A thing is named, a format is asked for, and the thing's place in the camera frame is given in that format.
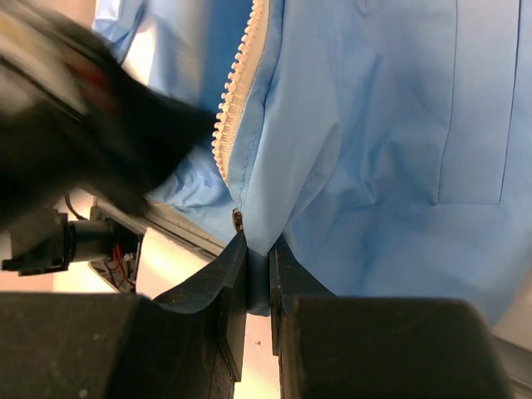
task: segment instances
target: red wire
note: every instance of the red wire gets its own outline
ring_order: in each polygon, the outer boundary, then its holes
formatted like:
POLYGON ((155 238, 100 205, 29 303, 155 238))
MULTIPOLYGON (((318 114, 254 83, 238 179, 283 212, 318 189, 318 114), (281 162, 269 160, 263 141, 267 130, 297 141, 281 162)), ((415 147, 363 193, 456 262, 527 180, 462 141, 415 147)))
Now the red wire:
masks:
POLYGON ((122 277, 122 281, 117 285, 117 287, 120 287, 126 280, 126 276, 122 273, 120 268, 118 267, 118 262, 116 261, 117 255, 116 255, 116 247, 113 247, 113 264, 115 265, 115 268, 113 271, 118 272, 118 274, 122 277))
POLYGON ((131 287, 135 287, 135 283, 131 282, 131 280, 129 280, 126 277, 126 268, 124 267, 124 260, 122 257, 122 252, 120 251, 120 247, 118 245, 113 249, 113 254, 116 254, 116 257, 118 258, 118 267, 116 269, 120 272, 121 276, 124 278, 124 280, 122 280, 122 283, 124 283, 124 281, 127 281, 127 283, 131 287))

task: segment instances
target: zipper pull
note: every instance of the zipper pull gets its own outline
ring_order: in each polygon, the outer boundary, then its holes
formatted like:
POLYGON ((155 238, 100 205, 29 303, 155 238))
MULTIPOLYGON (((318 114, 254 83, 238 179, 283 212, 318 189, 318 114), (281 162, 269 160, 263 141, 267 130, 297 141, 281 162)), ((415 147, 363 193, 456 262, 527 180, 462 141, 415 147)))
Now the zipper pull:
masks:
POLYGON ((233 209, 233 226, 237 233, 244 231, 244 222, 242 221, 242 212, 233 209))

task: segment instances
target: black plastic part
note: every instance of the black plastic part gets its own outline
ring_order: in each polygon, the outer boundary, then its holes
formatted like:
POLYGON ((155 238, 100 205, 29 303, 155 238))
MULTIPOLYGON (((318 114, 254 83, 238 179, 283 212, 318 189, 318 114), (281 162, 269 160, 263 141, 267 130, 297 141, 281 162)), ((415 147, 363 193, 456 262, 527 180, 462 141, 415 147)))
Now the black plastic part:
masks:
POLYGON ((293 256, 285 238, 281 236, 269 252, 269 289, 272 309, 272 350, 279 355, 279 334, 284 316, 296 296, 334 297, 293 256))
POLYGON ((214 379, 233 389, 219 299, 193 314, 129 294, 2 293, 0 303, 0 397, 228 398, 210 395, 214 379))
POLYGON ((461 301, 298 298, 280 365, 284 399, 513 397, 489 329, 461 301))
POLYGON ((67 214, 43 208, 27 214, 9 229, 12 258, 2 269, 21 276, 68 269, 71 240, 67 214))
POLYGON ((106 260, 111 253, 113 236, 106 222, 79 220, 70 223, 71 262, 106 260))
POLYGON ((244 233, 234 236, 222 254, 155 302, 178 313, 194 313, 220 299, 217 337, 234 381, 242 377, 247 312, 247 256, 244 233))

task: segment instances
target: jacket pocket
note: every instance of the jacket pocket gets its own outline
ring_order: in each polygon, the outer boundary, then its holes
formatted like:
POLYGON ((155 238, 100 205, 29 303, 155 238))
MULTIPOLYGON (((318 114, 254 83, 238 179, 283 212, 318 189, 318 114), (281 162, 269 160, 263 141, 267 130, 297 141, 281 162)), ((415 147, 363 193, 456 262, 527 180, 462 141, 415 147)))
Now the jacket pocket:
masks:
POLYGON ((512 112, 520 1, 457 2, 451 117, 438 202, 498 204, 512 112))

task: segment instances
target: cable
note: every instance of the cable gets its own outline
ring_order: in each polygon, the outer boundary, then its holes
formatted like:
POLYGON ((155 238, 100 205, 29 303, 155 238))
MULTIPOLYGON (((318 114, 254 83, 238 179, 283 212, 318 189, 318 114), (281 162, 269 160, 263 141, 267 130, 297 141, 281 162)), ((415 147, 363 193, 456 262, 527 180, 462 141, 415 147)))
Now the cable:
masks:
POLYGON ((122 261, 122 253, 120 251, 120 247, 117 245, 115 248, 113 248, 113 259, 115 260, 116 264, 116 271, 122 276, 121 285, 126 281, 131 287, 135 287, 135 283, 133 283, 131 280, 129 280, 126 277, 126 268, 124 268, 124 263, 122 261))
POLYGON ((116 280, 113 277, 113 273, 111 272, 111 268, 109 267, 107 262, 102 262, 101 264, 103 264, 104 268, 106 268, 107 275, 109 276, 109 279, 110 279, 111 283, 113 284, 113 287, 118 288, 118 286, 116 285, 116 280))
POLYGON ((86 218, 84 218, 83 216, 81 216, 80 214, 78 214, 76 212, 76 210, 74 209, 74 207, 72 206, 72 201, 71 201, 71 198, 70 198, 70 193, 66 194, 65 195, 65 204, 66 204, 66 207, 68 208, 68 210, 70 210, 72 212, 72 214, 74 216, 76 216, 76 219, 78 220, 86 220, 86 218))

